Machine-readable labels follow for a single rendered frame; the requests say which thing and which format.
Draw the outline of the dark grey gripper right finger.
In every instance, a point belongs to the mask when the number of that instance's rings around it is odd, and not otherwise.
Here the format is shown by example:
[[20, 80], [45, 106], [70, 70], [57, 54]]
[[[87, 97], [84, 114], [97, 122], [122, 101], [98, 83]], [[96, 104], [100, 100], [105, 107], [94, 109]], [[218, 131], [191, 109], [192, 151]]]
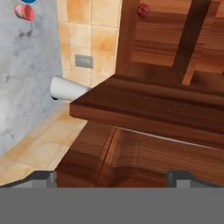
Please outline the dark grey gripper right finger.
[[189, 171], [168, 171], [166, 186], [172, 188], [221, 188], [221, 185], [197, 178]]

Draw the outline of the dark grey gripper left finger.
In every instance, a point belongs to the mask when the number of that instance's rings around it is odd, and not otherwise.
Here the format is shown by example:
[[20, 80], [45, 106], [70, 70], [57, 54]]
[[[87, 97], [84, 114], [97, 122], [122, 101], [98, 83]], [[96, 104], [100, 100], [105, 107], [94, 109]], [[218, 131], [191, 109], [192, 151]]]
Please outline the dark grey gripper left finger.
[[56, 171], [34, 171], [26, 178], [0, 185], [0, 188], [52, 188], [56, 187]]

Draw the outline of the closed brown wooden cabinet door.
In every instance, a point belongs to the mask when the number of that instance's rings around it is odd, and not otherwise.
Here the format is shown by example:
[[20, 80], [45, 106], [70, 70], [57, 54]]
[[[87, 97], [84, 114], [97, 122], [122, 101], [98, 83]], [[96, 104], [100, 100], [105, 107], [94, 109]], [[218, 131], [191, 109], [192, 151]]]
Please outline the closed brown wooden cabinet door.
[[59, 187], [165, 187], [169, 171], [224, 186], [224, 150], [88, 122], [56, 168]]

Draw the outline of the white paper towel roll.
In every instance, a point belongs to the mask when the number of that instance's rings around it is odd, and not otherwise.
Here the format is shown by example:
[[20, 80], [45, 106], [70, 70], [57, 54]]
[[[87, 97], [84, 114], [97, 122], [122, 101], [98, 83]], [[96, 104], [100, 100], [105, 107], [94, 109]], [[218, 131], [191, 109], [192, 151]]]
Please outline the white paper towel roll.
[[50, 94], [54, 100], [73, 102], [90, 90], [90, 87], [54, 76], [50, 85]]

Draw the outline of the pink red cup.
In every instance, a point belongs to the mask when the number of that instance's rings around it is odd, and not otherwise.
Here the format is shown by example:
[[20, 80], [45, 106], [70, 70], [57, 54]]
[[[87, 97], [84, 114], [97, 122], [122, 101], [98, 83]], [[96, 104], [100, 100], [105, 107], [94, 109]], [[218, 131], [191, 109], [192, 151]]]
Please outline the pink red cup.
[[33, 8], [29, 4], [19, 4], [14, 7], [14, 12], [18, 18], [22, 18], [27, 21], [34, 19]]

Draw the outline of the grey wall outlet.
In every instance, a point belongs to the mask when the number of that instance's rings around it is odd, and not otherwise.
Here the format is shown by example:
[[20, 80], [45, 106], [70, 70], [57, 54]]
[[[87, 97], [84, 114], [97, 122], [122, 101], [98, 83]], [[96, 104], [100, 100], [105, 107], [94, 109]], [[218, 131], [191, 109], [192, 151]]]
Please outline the grey wall outlet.
[[88, 55], [74, 55], [75, 65], [77, 67], [85, 67], [92, 69], [94, 67], [94, 58]]

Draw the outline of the brown wooden wall cabinet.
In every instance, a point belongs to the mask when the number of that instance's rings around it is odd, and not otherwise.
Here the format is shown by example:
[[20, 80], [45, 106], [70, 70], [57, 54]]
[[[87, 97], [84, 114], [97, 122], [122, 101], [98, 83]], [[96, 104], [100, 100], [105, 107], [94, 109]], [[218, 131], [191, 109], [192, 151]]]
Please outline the brown wooden wall cabinet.
[[115, 71], [224, 91], [224, 0], [122, 0]]

